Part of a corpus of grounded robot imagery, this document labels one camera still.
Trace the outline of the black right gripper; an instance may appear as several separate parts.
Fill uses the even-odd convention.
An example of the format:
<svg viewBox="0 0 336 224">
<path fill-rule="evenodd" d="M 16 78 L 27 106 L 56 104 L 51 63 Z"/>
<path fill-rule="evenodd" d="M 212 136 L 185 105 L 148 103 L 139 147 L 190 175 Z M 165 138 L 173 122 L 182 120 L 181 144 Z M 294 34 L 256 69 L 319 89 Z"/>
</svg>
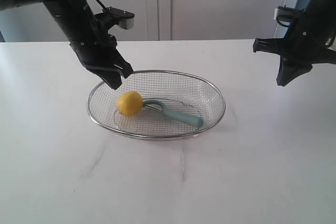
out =
<svg viewBox="0 0 336 224">
<path fill-rule="evenodd" d="M 278 86 L 310 72 L 313 64 L 335 64 L 335 52 L 330 49 L 335 40 L 335 10 L 303 10 L 290 23 L 279 23 L 288 27 L 284 38 L 256 38 L 253 43 L 253 52 L 281 55 Z"/>
</svg>

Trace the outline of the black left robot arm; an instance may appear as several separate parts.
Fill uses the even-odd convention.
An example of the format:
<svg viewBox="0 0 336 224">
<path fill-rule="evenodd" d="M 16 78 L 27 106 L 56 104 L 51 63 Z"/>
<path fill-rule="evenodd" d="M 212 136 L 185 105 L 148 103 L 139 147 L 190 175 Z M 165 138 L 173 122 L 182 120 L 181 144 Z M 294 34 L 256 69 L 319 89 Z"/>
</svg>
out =
<svg viewBox="0 0 336 224">
<path fill-rule="evenodd" d="M 102 5 L 102 13 L 94 14 L 87 0 L 1 0 L 1 10 L 43 3 L 67 37 L 80 63 L 116 90 L 133 73 L 132 66 L 117 50 L 115 36 L 109 34 L 114 25 L 122 29 L 134 26 L 132 12 Z"/>
</svg>

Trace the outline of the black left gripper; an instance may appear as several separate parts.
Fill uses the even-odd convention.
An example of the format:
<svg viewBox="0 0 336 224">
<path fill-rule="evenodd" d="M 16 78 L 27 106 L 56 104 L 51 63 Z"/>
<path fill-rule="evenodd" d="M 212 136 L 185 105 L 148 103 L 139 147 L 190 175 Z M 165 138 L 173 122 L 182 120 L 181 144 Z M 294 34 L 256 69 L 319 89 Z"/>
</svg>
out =
<svg viewBox="0 0 336 224">
<path fill-rule="evenodd" d="M 103 22 L 88 19 L 68 20 L 68 40 L 82 65 L 116 90 L 133 73 L 132 66 L 116 50 L 117 41 Z"/>
</svg>

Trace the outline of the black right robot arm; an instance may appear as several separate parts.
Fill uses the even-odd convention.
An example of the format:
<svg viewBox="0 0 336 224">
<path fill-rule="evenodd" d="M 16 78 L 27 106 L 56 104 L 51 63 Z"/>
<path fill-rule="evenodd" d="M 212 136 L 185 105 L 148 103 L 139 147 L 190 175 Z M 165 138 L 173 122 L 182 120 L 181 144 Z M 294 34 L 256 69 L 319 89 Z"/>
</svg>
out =
<svg viewBox="0 0 336 224">
<path fill-rule="evenodd" d="M 276 78 L 278 86 L 286 86 L 308 73 L 314 64 L 335 64 L 335 0 L 310 0 L 304 9 L 279 6 L 275 11 L 278 25 L 287 28 L 283 38 L 257 38 L 253 51 L 280 57 Z"/>
</svg>

